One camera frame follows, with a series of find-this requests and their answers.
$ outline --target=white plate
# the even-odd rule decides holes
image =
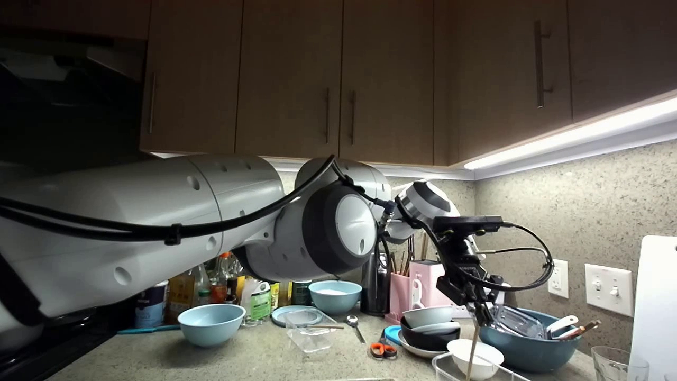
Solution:
[[[434,358],[438,354],[446,354],[446,352],[430,352],[430,348],[414,346],[414,344],[407,342],[403,331],[400,331],[400,342],[408,354],[419,355],[419,358]]]
[[[302,318],[302,321],[299,321],[299,323],[310,323],[310,326],[317,323],[321,319],[321,311],[316,309],[314,304],[284,304],[284,307],[279,307],[279,309],[275,309],[272,313],[273,323],[286,326],[287,323],[287,319],[286,319],[287,313],[297,313],[294,316],[297,319]]]

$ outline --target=light switch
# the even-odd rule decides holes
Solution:
[[[554,258],[553,262],[554,262],[554,269],[549,280],[549,292],[570,298],[570,262],[558,258]]]
[[[587,262],[587,302],[632,316],[632,273]]]

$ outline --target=light blue bowl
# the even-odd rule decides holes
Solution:
[[[199,304],[177,316],[177,323],[194,346],[219,346],[240,329],[245,309],[241,304]]]
[[[314,304],[331,316],[349,313],[361,294],[360,284],[341,280],[314,281],[310,290]]]
[[[544,326],[556,321],[554,316],[520,309],[523,313],[540,319]],[[554,373],[570,362],[576,352],[578,338],[574,341],[549,341],[549,338],[528,338],[514,337],[511,331],[500,331],[492,326],[481,329],[485,342],[497,346],[505,355],[505,365],[524,373]]]

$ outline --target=under-cabinet light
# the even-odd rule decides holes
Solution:
[[[671,92],[620,107],[616,111],[556,128],[553,133],[528,140],[523,143],[514,143],[497,152],[482,154],[478,159],[468,160],[463,167],[486,170],[486,167],[504,165],[511,160],[520,160],[535,154],[570,147],[576,143],[589,143],[589,142],[599,142],[605,138],[631,133],[675,116],[677,116],[677,91],[671,91]]]

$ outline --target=wooden cabinet door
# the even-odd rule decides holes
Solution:
[[[232,152],[241,0],[153,6],[141,149]]]
[[[576,121],[677,89],[675,0],[570,0]]]
[[[450,26],[450,142],[461,159],[571,121],[565,0],[452,0]]]
[[[338,152],[341,0],[248,0],[237,152]]]
[[[2,0],[0,26],[148,37],[150,0]]]
[[[432,0],[346,0],[341,156],[432,162]]]

